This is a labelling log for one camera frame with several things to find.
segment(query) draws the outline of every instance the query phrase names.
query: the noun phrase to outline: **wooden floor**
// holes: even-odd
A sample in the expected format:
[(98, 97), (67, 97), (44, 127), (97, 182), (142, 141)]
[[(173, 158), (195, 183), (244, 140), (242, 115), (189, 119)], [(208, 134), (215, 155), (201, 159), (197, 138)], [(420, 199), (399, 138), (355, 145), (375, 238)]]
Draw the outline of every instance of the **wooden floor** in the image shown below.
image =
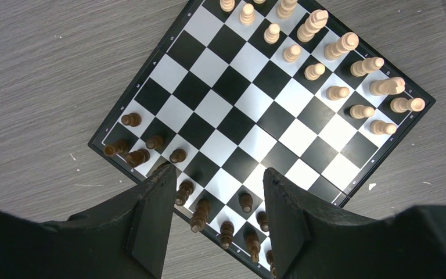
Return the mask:
[[(185, 3), (0, 1), (1, 210), (64, 220), (133, 186), (87, 142)], [(446, 204), (446, 0), (320, 3), (437, 99), (346, 209)], [(177, 216), (163, 277), (256, 278)]]

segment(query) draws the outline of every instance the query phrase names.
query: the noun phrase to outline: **gray wooden surface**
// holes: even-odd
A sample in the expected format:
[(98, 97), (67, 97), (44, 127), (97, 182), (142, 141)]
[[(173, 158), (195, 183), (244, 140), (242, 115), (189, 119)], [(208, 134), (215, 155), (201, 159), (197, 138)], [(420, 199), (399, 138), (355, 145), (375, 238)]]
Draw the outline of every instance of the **gray wooden surface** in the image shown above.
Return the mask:
[[(437, 99), (346, 209), (446, 204), (446, 0), (320, 2)], [(185, 3), (0, 0), (1, 210), (64, 220), (133, 186), (87, 142)], [(255, 275), (174, 216), (164, 278)]]

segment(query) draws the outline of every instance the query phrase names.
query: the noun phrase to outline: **white square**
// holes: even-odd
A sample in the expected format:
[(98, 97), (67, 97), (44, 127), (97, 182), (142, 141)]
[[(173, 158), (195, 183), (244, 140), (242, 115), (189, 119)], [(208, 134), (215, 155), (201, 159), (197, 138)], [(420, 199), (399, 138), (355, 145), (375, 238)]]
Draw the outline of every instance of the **white square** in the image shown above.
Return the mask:
[(221, 134), (220, 131), (214, 130), (200, 151), (221, 167), (236, 148), (237, 145), (229, 138)]
[(368, 74), (363, 82), (358, 86), (357, 92), (362, 95), (365, 99), (367, 99), (371, 104), (373, 104), (376, 108), (380, 106), (380, 104), (384, 101), (384, 99), (387, 98), (387, 95), (385, 96), (374, 96), (372, 93), (370, 93), (370, 86), (374, 81), (377, 80), (386, 80), (389, 77), (382, 73), (381, 71), (374, 71), (371, 74)]
[(232, 105), (230, 103), (221, 98), (213, 90), (209, 90), (199, 106), (197, 106), (195, 112), (202, 119), (217, 128), (231, 109)]
[(253, 81), (269, 59), (248, 42), (242, 47), (230, 66), (248, 80)]
[(218, 215), (213, 219), (213, 221), (209, 224), (213, 230), (215, 230), (217, 233), (220, 233), (221, 224), (223, 222), (230, 221), (233, 224), (233, 234), (235, 235), (245, 224), (245, 219), (238, 215), (233, 209), (229, 208), (228, 206), (224, 206), (220, 212), (218, 212)]
[(187, 75), (187, 72), (186, 69), (170, 56), (164, 55), (151, 72), (150, 78), (172, 94)]
[(326, 46), (329, 45), (330, 43), (337, 42), (337, 40), (339, 40), (339, 36), (336, 35), (333, 31), (329, 30), (329, 32), (324, 36), (319, 45), (317, 45), (315, 50), (312, 52), (312, 56), (317, 58), (317, 60), (319, 60), (322, 64), (324, 64), (324, 66), (326, 66), (332, 72), (336, 70), (336, 68), (339, 66), (339, 64), (341, 64), (341, 62), (347, 55), (345, 53), (341, 55), (341, 57), (333, 61), (329, 61), (326, 59), (326, 57), (324, 56), (324, 50), (326, 49)]
[(261, 205), (252, 213), (252, 215), (247, 219), (247, 221), (252, 224), (256, 229), (261, 231), (261, 233), (265, 234), (266, 236), (269, 236), (269, 231), (262, 231), (261, 226), (259, 226), (259, 223), (257, 222), (257, 215), (259, 212), (266, 212), (266, 205), (264, 202), (261, 203)]
[(228, 17), (225, 24), (230, 27), (235, 33), (239, 34), (244, 40), (248, 41), (250, 37), (257, 30), (257, 27), (264, 20), (264, 16), (258, 12), (254, 12), (255, 18), (250, 25), (243, 25), (240, 22), (240, 13), (242, 12), (243, 6), (247, 4), (245, 1), (241, 1), (234, 9), (232, 14)]
[(206, 185), (205, 189), (222, 203), (226, 204), (242, 186), (236, 178), (220, 169)]
[(379, 148), (382, 147), (386, 143), (386, 141), (389, 140), (389, 138), (392, 138), (393, 135), (376, 135), (370, 132), (370, 125), (372, 125), (372, 122), (374, 120), (382, 120), (387, 123), (392, 123), (396, 127), (399, 127), (394, 121), (392, 121), (389, 117), (387, 117), (383, 112), (381, 112), (379, 109), (375, 110), (375, 113), (372, 117), (369, 117), (366, 122), (358, 129), (358, 131), (365, 136), (368, 140), (370, 140), (373, 144), (377, 145)]
[(297, 43), (293, 41), (290, 37), (286, 37), (283, 43), (279, 46), (278, 50), (271, 57), (271, 61), (273, 61), (274, 64), (278, 65), (283, 71), (285, 71), (292, 77), (297, 73), (301, 65), (303, 65), (303, 63), (305, 63), (305, 60), (307, 60), (307, 58), (310, 56), (310, 53), (308, 53), (304, 48), (300, 46), (301, 53), (298, 59), (295, 62), (291, 63), (285, 61), (285, 59), (283, 58), (283, 52), (285, 51), (285, 49), (289, 48), (294, 44)]
[(170, 129), (178, 133), (191, 115), (192, 109), (189, 109), (177, 97), (171, 95), (163, 107), (161, 107), (156, 117)]
[(259, 264), (269, 271), (271, 271), (271, 267), (266, 260), (266, 253), (271, 249), (271, 239), (269, 237), (266, 237), (266, 239), (261, 243), (261, 250), (259, 252)]
[(122, 112), (122, 115), (118, 118), (118, 122), (121, 123), (121, 118), (123, 115), (128, 115), (129, 113), (135, 112), (141, 116), (141, 124), (132, 127), (132, 126), (124, 126), (127, 128), (127, 130), (131, 131), (133, 134), (135, 134), (138, 138), (141, 137), (141, 135), (146, 131), (149, 124), (151, 124), (151, 121), (154, 119), (154, 115), (150, 113), (147, 109), (145, 109), (143, 106), (141, 106), (138, 102), (132, 101), (127, 105), (127, 107), (124, 109), (124, 112)]
[(258, 164), (257, 167), (252, 171), (249, 177), (245, 180), (243, 185), (247, 189), (251, 190), (252, 193), (256, 194), (259, 198), (264, 200), (264, 172), (266, 167)]
[(190, 210), (189, 207), (197, 199), (199, 194), (201, 194), (201, 192), (203, 191), (204, 188), (201, 185), (199, 185), (197, 182), (192, 180), (192, 178), (190, 178), (187, 174), (181, 173), (180, 176), (177, 178), (177, 190), (180, 187), (180, 184), (182, 184), (182, 182), (184, 182), (186, 180), (188, 180), (188, 181), (192, 182), (192, 184), (194, 184), (194, 191), (192, 192), (192, 195), (189, 196), (189, 198), (187, 199), (187, 201), (184, 204), (184, 207), (187, 208), (188, 211), (192, 212), (192, 210)]
[(221, 77), (228, 64), (210, 49), (206, 48), (199, 56), (196, 63), (192, 65), (190, 71), (207, 85), (213, 86)]
[(298, 117), (313, 97), (309, 90), (292, 78), (275, 101), (294, 117)]
[[(336, 101), (331, 101), (327, 97), (327, 91), (331, 86), (339, 86), (339, 87), (347, 87), (350, 90), (350, 94), (346, 98), (342, 98)], [(326, 80), (326, 82), (322, 85), (322, 87), (315, 93), (315, 96), (319, 98), (323, 103), (326, 104), (331, 110), (334, 112), (338, 112), (341, 107), (346, 103), (346, 101), (353, 94), (354, 90), (349, 86), (344, 80), (338, 77), (336, 74), (332, 73), (330, 77)]]
[(276, 140), (258, 125), (254, 125), (240, 143), (240, 148), (261, 162), (276, 144)]
[(319, 133), (319, 137), (327, 142), (336, 151), (341, 152), (357, 129), (339, 115), (334, 115)]
[(235, 106), (254, 122), (257, 122), (271, 104), (271, 97), (252, 83), (235, 103)]
[(298, 160), (285, 176), (303, 190), (309, 190), (320, 174), (302, 160)]
[(316, 137), (317, 135), (310, 128), (298, 119), (295, 119), (281, 135), (279, 141), (300, 157)]
[(196, 156), (198, 150), (192, 144), (190, 144), (188, 141), (182, 138), (180, 135), (175, 135), (174, 139), (172, 139), (170, 144), (168, 144), (168, 146), (165, 148), (165, 150), (161, 155), (163, 158), (170, 160), (170, 155), (174, 150), (178, 148), (182, 148), (185, 151), (185, 153), (187, 153), (187, 157), (183, 162), (175, 164), (175, 166), (178, 169), (184, 171), (187, 165), (190, 163), (190, 161), (194, 159), (194, 156)]
[(274, 5), (266, 18), (272, 23), (277, 23), (279, 27), (281, 27), (281, 31), (283, 31), (283, 33), (285, 33), (286, 35), (289, 35), (298, 24), (303, 24), (303, 22), (300, 21), (307, 13), (307, 11), (300, 4), (297, 4), (297, 6), (293, 9), (292, 15), (289, 18), (280, 19), (278, 17), (278, 14), (276, 13), (276, 11), (278, 10), (278, 5), (280, 5), (280, 3), (281, 1), (278, 1), (276, 5)]
[(154, 166), (158, 158), (160, 157), (160, 154), (155, 151), (154, 149), (147, 149), (146, 143), (142, 141), (142, 139), (138, 139), (138, 141), (132, 146), (131, 150), (129, 152), (139, 150), (139, 149), (146, 149), (149, 152), (149, 160), (146, 163), (142, 163), (139, 166), (135, 167), (134, 169), (141, 173), (144, 176), (148, 176), (149, 170)]
[(208, 46), (216, 33), (223, 26), (223, 22), (206, 10), (203, 6), (195, 11), (189, 22), (185, 25), (185, 31)]
[(344, 191), (359, 172), (360, 169), (355, 164), (339, 153), (322, 172), (322, 176)]

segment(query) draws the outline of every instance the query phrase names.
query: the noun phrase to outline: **pawn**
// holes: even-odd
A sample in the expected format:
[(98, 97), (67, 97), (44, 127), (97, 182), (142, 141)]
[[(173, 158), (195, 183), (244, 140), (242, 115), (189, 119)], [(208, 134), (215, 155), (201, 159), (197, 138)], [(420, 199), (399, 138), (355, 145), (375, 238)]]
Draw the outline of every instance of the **pawn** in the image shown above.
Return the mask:
[(362, 77), (371, 74), (384, 66), (384, 59), (380, 57), (371, 57), (362, 61), (356, 61), (351, 65), (351, 74), (356, 77)]
[(397, 95), (404, 91), (406, 82), (402, 77), (377, 80), (370, 85), (370, 93), (374, 96)]
[(322, 63), (310, 65), (305, 69), (305, 78), (314, 81), (326, 72), (326, 67)]
[(129, 145), (127, 144), (127, 141), (121, 139), (113, 144), (107, 144), (103, 148), (103, 154), (108, 157), (113, 157), (117, 154), (123, 155), (128, 151)]
[(177, 195), (175, 196), (175, 205), (183, 206), (192, 193), (194, 193), (194, 183), (190, 182), (189, 180), (185, 180), (180, 183)]
[(274, 266), (274, 257), (272, 255), (272, 250), (269, 250), (266, 253), (266, 262), (270, 265), (269, 269), (271, 270), (271, 274), (276, 277), (276, 267)]
[(331, 101), (337, 101), (339, 99), (346, 98), (350, 95), (348, 87), (331, 86), (326, 92), (326, 96)]
[(165, 144), (165, 140), (160, 135), (154, 135), (146, 140), (147, 149), (161, 148)]
[(293, 14), (297, 6), (298, 0), (280, 0), (280, 4), (276, 9), (276, 14), (280, 19), (288, 19)]
[(252, 204), (254, 203), (254, 199), (248, 193), (245, 193), (239, 197), (239, 203), (242, 207), (242, 211), (245, 213), (249, 213), (252, 211)]
[(301, 42), (309, 42), (316, 33), (326, 26), (329, 13), (327, 10), (315, 10), (297, 30), (297, 38)]
[(245, 4), (239, 18), (243, 25), (251, 25), (256, 18), (256, 15), (254, 14), (254, 6), (250, 3)]
[(358, 36), (353, 32), (344, 34), (337, 42), (333, 42), (326, 46), (324, 50), (324, 56), (327, 60), (333, 61), (341, 57), (341, 55), (348, 53), (359, 44)]
[(231, 12), (235, 7), (235, 0), (220, 0), (220, 7), (225, 12)]
[(280, 28), (276, 23), (271, 23), (264, 32), (264, 41), (268, 44), (274, 44), (279, 39)]
[(230, 221), (225, 221), (220, 227), (220, 245), (223, 250), (228, 250), (233, 242), (233, 232), (235, 228), (233, 223)]
[(261, 227), (261, 231), (268, 232), (269, 231), (269, 224), (268, 224), (268, 215), (266, 212), (261, 211), (257, 213), (257, 224)]
[(149, 161), (149, 151), (140, 149), (127, 154), (124, 157), (125, 162), (131, 167), (137, 167)]
[(392, 123), (386, 123), (382, 120), (375, 120), (370, 125), (370, 131), (375, 135), (392, 135), (396, 132), (397, 128)]
[(128, 115), (123, 115), (120, 121), (123, 125), (136, 127), (141, 124), (141, 115), (131, 112)]
[(300, 53), (301, 53), (300, 46), (294, 44), (289, 48), (285, 49), (285, 51), (283, 51), (283, 59), (289, 63), (295, 62), (300, 56)]
[(196, 205), (196, 211), (190, 218), (189, 225), (190, 230), (194, 233), (202, 231), (206, 226), (207, 216), (211, 211), (211, 204), (206, 199), (200, 199)]
[(422, 98), (414, 98), (409, 101), (406, 98), (396, 98), (391, 101), (391, 109), (397, 113), (404, 113), (407, 110), (421, 112), (424, 108), (425, 101)]
[(182, 148), (178, 148), (172, 152), (169, 159), (172, 164), (176, 164), (182, 163), (185, 158), (187, 158), (187, 152), (185, 152), (185, 150)]
[(255, 231), (251, 231), (245, 235), (245, 244), (253, 263), (259, 262), (259, 252), (261, 252), (261, 243)]
[(350, 109), (350, 116), (356, 119), (369, 118), (375, 113), (371, 106), (354, 105)]

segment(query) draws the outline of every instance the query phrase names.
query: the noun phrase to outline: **chessboard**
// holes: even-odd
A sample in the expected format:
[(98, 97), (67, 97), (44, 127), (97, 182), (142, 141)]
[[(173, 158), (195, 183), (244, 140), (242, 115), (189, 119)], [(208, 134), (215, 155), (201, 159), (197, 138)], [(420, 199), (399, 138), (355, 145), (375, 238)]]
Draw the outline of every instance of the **chessboard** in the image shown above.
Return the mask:
[(313, 0), (190, 0), (89, 146), (273, 278), (264, 170), (342, 207), (434, 103)]

